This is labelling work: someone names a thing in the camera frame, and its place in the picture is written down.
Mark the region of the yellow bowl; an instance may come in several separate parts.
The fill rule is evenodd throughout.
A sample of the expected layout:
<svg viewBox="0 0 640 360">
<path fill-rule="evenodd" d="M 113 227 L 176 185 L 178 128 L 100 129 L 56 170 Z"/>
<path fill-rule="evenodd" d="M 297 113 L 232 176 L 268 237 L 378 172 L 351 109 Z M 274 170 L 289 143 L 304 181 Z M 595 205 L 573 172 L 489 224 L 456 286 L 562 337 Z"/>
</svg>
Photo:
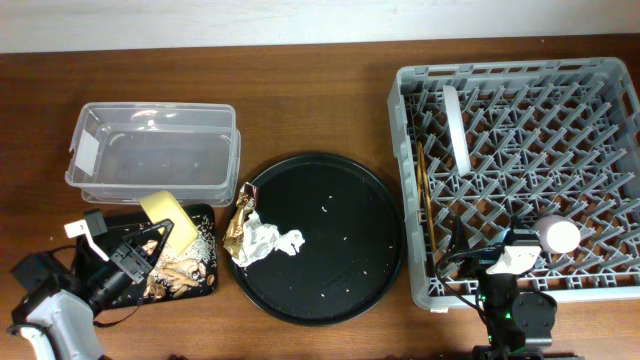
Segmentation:
<svg viewBox="0 0 640 360">
<path fill-rule="evenodd" d="M 147 195 L 139 199 L 139 204 L 153 224 L 164 220 L 173 223 L 167 244 L 177 255 L 181 255 L 198 238 L 196 226 L 170 192 Z"/>
</svg>

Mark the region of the white napkin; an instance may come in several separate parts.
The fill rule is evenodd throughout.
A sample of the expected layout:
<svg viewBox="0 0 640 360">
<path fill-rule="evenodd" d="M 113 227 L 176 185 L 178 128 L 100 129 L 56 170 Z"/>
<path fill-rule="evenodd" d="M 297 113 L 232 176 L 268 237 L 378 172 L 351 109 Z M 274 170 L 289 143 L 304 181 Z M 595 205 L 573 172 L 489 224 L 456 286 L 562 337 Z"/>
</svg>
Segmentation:
<svg viewBox="0 0 640 360">
<path fill-rule="evenodd" d="M 274 251 L 295 256 L 304 243 L 305 239 L 299 230 L 281 234 L 276 225 L 264 224 L 258 212 L 253 211 L 243 224 L 240 244 L 230 254 L 237 266 L 248 267 Z"/>
</svg>

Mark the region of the pink cup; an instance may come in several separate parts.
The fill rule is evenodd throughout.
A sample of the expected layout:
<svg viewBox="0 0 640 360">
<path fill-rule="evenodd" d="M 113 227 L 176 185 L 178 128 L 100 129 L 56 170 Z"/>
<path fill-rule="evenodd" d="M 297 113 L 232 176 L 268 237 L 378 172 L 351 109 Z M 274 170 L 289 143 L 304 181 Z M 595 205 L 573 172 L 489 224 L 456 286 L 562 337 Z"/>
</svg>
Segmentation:
<svg viewBox="0 0 640 360">
<path fill-rule="evenodd" d="M 533 229 L 538 233 L 542 249 L 550 254 L 563 254 L 575 250 L 581 241 L 578 226 L 570 219 L 548 215 L 537 220 Z"/>
</svg>

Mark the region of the wooden chopstick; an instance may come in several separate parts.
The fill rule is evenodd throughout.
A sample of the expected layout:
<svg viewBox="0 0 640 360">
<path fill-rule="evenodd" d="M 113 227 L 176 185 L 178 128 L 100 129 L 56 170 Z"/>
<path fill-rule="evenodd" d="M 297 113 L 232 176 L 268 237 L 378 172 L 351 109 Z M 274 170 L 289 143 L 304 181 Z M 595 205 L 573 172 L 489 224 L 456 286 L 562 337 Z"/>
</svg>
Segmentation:
<svg viewBox="0 0 640 360">
<path fill-rule="evenodd" d="M 435 253 L 437 250 L 437 246 L 435 241 L 435 229 L 434 229 L 434 222 L 433 222 L 433 212 L 431 207 L 429 178 L 428 178 L 428 172 L 426 167 L 426 158 L 424 154 L 424 145 L 422 144 L 421 141 L 418 141 L 418 152 L 419 152 L 418 155 L 420 160 L 420 173 L 421 173 L 422 184 L 423 184 L 424 193 L 425 193 L 425 208 L 426 208 L 426 215 L 427 215 L 428 228 L 429 228 L 429 239 L 431 244 L 431 251 L 432 253 Z"/>
<path fill-rule="evenodd" d="M 421 219 L 421 210 L 423 203 L 423 147 L 421 141 L 416 142 L 416 154 L 417 154 L 417 166 L 416 166 L 416 182 L 417 182 L 417 192 L 418 192 L 418 217 Z"/>
</svg>

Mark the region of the gold foil wrapper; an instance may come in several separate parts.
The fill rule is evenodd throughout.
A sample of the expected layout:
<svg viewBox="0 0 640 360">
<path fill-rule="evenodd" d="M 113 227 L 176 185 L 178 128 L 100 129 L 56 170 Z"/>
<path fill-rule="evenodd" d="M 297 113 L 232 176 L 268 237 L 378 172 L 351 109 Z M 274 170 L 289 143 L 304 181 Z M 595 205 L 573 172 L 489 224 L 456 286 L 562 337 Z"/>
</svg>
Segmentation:
<svg viewBox="0 0 640 360">
<path fill-rule="evenodd" d="M 249 183 L 244 183 L 238 193 L 236 212 L 229 222 L 229 226 L 223 238 L 223 246 L 233 259 L 240 258 L 242 249 L 244 223 L 248 216 L 255 210 L 258 188 Z"/>
</svg>

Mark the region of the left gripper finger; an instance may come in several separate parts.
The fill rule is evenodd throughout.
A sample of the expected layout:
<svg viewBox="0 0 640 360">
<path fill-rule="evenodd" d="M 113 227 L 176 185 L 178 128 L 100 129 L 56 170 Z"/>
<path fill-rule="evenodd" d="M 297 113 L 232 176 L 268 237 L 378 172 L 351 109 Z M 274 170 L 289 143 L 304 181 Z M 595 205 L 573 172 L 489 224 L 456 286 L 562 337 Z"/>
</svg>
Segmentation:
<svg viewBox="0 0 640 360">
<path fill-rule="evenodd" d="M 150 235 L 142 245 L 144 252 L 149 256 L 156 256 L 162 262 L 163 245 L 160 238 Z M 169 292 L 169 280 L 162 275 L 162 267 L 155 265 L 146 278 L 144 295 L 166 295 Z"/>
<path fill-rule="evenodd" d="M 168 242 L 174 228 L 174 223 L 165 219 L 159 223 L 143 226 L 137 230 L 127 231 L 110 231 L 107 238 L 107 249 L 115 250 L 122 244 L 128 244 L 132 248 L 142 247 L 148 241 L 157 242 L 156 250 L 162 250 Z"/>
</svg>

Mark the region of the food scraps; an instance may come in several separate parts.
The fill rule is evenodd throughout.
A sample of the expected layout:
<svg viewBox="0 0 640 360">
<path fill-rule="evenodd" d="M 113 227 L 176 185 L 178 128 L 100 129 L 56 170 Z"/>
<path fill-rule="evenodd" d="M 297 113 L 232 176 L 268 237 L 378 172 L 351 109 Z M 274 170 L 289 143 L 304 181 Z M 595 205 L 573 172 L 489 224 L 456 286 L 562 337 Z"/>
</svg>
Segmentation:
<svg viewBox="0 0 640 360">
<path fill-rule="evenodd" d="M 217 246 L 214 218 L 210 215 L 192 217 L 198 230 L 198 238 L 177 255 L 169 245 L 162 252 L 162 275 L 169 280 L 166 295 L 142 295 L 146 302 L 162 302 L 207 296 L 217 286 Z"/>
</svg>

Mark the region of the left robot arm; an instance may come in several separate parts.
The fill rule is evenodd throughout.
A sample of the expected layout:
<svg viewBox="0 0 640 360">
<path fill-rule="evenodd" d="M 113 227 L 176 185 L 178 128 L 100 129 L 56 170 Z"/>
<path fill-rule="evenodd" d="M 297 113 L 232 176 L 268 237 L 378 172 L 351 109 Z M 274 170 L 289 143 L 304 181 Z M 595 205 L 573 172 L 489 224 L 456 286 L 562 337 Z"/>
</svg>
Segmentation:
<svg viewBox="0 0 640 360">
<path fill-rule="evenodd" d="M 64 228 L 68 237 L 85 240 L 72 248 L 83 255 L 92 251 L 102 267 L 79 276 L 55 257 L 57 249 L 20 260 L 11 274 L 27 294 L 12 311 L 7 332 L 29 341 L 38 359 L 104 359 L 96 329 L 105 325 L 95 317 L 131 285 L 147 279 L 174 223 L 163 219 L 123 233 L 110 230 L 95 210 Z"/>
</svg>

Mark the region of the grey plate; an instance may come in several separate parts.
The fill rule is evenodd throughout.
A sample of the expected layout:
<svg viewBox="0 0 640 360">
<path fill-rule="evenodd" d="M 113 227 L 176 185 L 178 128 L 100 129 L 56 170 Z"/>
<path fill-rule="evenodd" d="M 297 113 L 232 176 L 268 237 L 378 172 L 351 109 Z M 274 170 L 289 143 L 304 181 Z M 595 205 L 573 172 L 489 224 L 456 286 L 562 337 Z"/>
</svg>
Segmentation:
<svg viewBox="0 0 640 360">
<path fill-rule="evenodd" d="M 457 172 L 459 176 L 465 176 L 471 171 L 471 162 L 458 93 L 450 85 L 444 85 L 442 91 Z"/>
</svg>

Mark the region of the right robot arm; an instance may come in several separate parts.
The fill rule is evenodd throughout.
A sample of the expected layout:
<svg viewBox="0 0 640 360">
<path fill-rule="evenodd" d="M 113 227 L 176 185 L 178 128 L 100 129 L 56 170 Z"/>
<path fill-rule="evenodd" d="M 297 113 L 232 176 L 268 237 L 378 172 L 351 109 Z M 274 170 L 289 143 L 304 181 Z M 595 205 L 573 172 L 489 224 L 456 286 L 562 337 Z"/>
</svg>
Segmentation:
<svg viewBox="0 0 640 360">
<path fill-rule="evenodd" d="M 551 346 L 556 300 L 518 286 L 541 251 L 538 234 L 516 217 L 496 243 L 476 249 L 469 245 L 463 221 L 456 219 L 447 258 L 460 265 L 464 277 L 478 281 L 473 306 L 487 329 L 488 344 L 473 348 L 474 359 L 542 359 Z"/>
</svg>

